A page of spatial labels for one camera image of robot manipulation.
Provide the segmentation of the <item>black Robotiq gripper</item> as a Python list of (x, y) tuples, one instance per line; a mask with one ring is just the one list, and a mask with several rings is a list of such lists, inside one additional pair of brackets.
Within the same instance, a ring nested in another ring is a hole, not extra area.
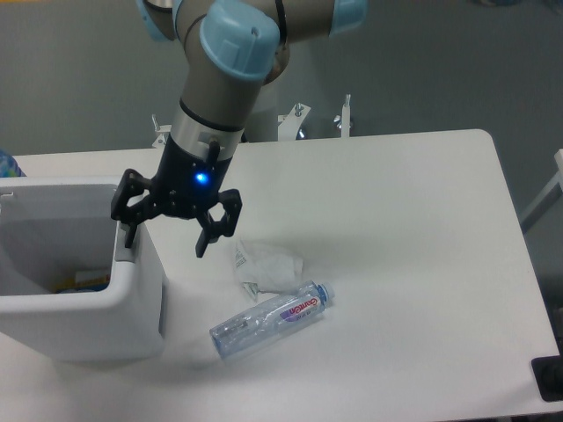
[[(234, 236), (243, 206), (240, 192), (219, 193), (232, 159), (208, 164), (207, 156), (208, 150), (204, 158), (186, 152), (169, 135), (152, 179), (133, 169), (124, 171), (111, 201), (111, 218), (125, 231), (126, 248), (133, 246), (143, 222), (161, 214), (186, 220), (196, 217), (201, 226), (197, 257), (203, 257), (221, 236)], [(223, 215), (216, 221), (210, 210), (217, 204), (223, 207)]]

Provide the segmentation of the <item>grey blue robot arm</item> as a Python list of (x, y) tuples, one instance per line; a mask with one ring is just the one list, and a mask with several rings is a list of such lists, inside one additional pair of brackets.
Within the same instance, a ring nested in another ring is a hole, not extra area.
[(222, 183), (261, 89), (281, 72), (293, 42), (334, 36), (366, 19), (365, 1), (141, 1), (152, 37), (178, 41), (189, 70), (156, 174), (124, 172), (111, 216), (131, 248), (137, 229), (160, 215), (195, 219), (198, 256), (234, 234), (238, 190)]

